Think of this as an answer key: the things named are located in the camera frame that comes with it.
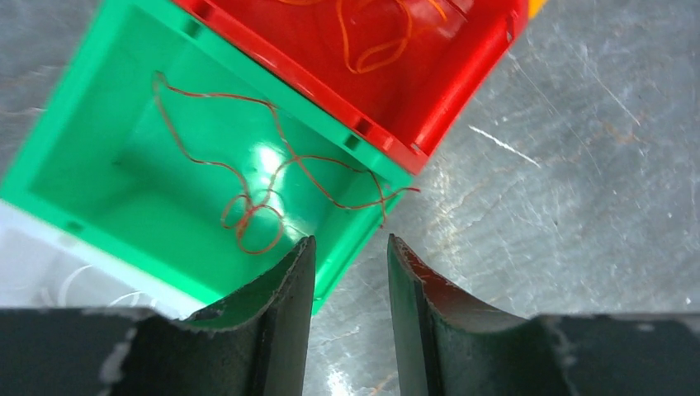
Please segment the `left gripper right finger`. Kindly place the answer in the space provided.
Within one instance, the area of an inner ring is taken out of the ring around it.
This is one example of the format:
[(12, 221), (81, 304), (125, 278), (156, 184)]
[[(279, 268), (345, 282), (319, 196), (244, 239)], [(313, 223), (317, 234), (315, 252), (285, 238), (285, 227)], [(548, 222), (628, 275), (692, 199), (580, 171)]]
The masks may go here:
[(403, 395), (567, 395), (547, 333), (463, 290), (400, 237), (387, 242)]

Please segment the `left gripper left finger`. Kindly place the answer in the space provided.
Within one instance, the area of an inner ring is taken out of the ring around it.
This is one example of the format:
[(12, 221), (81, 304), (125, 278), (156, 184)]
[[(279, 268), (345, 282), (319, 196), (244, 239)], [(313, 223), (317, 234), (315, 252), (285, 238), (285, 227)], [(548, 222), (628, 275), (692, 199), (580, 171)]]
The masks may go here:
[(195, 395), (299, 395), (315, 292), (316, 241), (303, 237), (274, 267), (193, 313)]

